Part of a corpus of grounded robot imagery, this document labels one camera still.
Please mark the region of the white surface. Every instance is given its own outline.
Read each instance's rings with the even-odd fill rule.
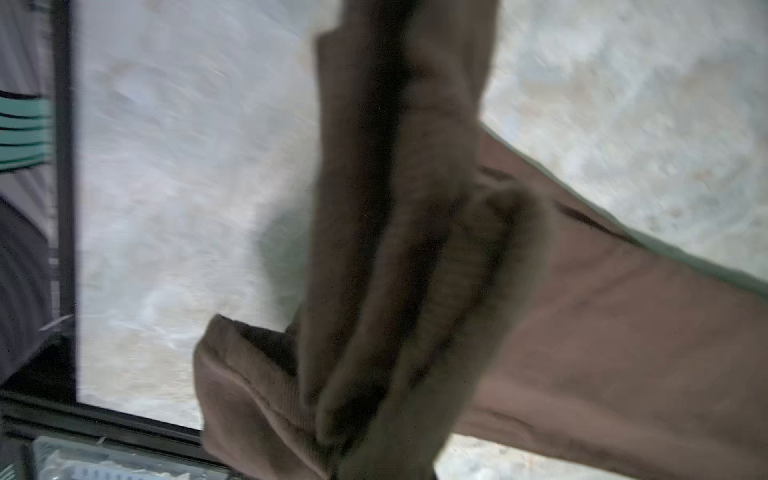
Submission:
[[[503,4],[483,120],[630,226],[768,277],[768,4]],[[336,2],[78,7],[80,400],[199,427],[208,319],[282,329],[301,297]],[[609,478],[460,448],[445,478]]]

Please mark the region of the white marble surface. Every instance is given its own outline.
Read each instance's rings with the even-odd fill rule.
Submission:
[[[211,315],[290,321],[336,3],[78,2],[81,401],[198,427]],[[632,227],[768,277],[765,1],[504,0],[483,120]],[[615,478],[458,436],[439,471]]]

